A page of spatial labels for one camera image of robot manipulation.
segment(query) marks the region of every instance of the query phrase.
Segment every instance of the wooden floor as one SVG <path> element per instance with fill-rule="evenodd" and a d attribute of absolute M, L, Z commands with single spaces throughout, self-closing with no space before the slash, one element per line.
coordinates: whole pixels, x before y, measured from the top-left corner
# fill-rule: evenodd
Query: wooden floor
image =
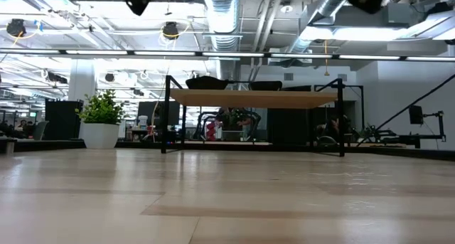
<path fill-rule="evenodd" d="M 0 157 L 5 244 L 455 243 L 455 163 L 372 154 Z"/>

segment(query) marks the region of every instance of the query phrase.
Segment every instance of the light wood table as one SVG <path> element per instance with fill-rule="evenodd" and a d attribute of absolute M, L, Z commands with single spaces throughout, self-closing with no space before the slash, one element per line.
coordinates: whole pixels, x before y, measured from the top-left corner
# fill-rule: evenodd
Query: light wood table
<path fill-rule="evenodd" d="M 171 89 L 171 97 L 186 106 L 310 109 L 337 98 L 327 92 Z"/>

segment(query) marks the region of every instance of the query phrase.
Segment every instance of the white column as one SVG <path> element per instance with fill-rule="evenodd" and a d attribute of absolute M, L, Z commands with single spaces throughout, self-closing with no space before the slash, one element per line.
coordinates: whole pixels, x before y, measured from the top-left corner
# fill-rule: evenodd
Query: white column
<path fill-rule="evenodd" d="M 85 94 L 93 96 L 97 87 L 94 60 L 72 59 L 69 101 L 84 100 Z"/>

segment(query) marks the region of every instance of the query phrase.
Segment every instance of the exposed ceiling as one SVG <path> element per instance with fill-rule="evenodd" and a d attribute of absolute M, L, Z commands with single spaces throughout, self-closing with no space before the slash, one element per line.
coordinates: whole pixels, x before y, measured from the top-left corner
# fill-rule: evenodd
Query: exposed ceiling
<path fill-rule="evenodd" d="M 264 22 L 273 21 L 264 49 L 285 48 L 302 31 L 300 20 L 305 6 L 318 0 L 240 0 L 240 50 L 250 51 L 255 42 L 260 16 L 268 10 Z M 275 3 L 289 1 L 291 11 L 277 10 L 271 17 Z M 384 0 L 386 6 L 391 1 L 406 7 L 409 21 L 417 22 L 429 6 L 441 0 Z M 336 17 L 335 25 L 342 26 L 346 21 L 357 22 L 358 26 L 365 19 L 374 19 L 369 15 L 353 15 L 348 5 L 344 6 Z M 6 32 L 7 25 L 13 18 L 25 20 L 27 34 L 24 39 L 16 39 Z M 161 35 L 166 22 L 175 21 L 180 36 L 174 41 L 167 41 Z M 0 47 L 2 48 L 56 48 L 56 49 L 120 49 L 120 50 L 179 50 L 209 51 L 213 49 L 207 11 L 199 3 L 150 3 L 142 16 L 134 15 L 128 6 L 120 0 L 0 0 Z M 369 55 L 438 55 L 446 49 L 443 41 L 418 39 L 406 41 L 349 41 L 330 39 L 326 42 L 312 42 L 309 50 L 313 53 L 346 53 Z M 42 76 L 43 69 L 59 74 L 70 80 L 70 58 L 34 58 L 23 55 L 6 56 L 0 65 L 3 84 L 27 86 L 53 86 Z M 313 60 L 308 66 L 323 65 L 324 60 Z M 359 63 L 350 61 L 335 62 L 336 65 L 350 65 L 355 69 Z M 97 59 L 97 71 L 100 73 L 99 86 L 116 87 L 124 83 L 108 83 L 106 73 L 137 75 L 138 87 L 162 87 L 163 75 L 170 74 L 180 83 L 192 74 L 216 76 L 214 60 L 143 60 L 143 59 Z M 140 73 L 146 70 L 147 78 Z M 59 89 L 30 89 L 41 95 L 64 98 L 67 86 Z M 119 91 L 125 98 L 137 98 L 132 92 Z M 147 94 L 141 99 L 157 98 L 156 94 Z"/>

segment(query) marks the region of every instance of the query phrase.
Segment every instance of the white planter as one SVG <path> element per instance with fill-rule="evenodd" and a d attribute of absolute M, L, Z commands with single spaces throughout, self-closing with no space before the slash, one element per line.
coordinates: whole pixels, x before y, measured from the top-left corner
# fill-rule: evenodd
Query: white planter
<path fill-rule="evenodd" d="M 88 149 L 113 149 L 119 136 L 119 125 L 86 124 L 82 125 L 82 138 Z"/>

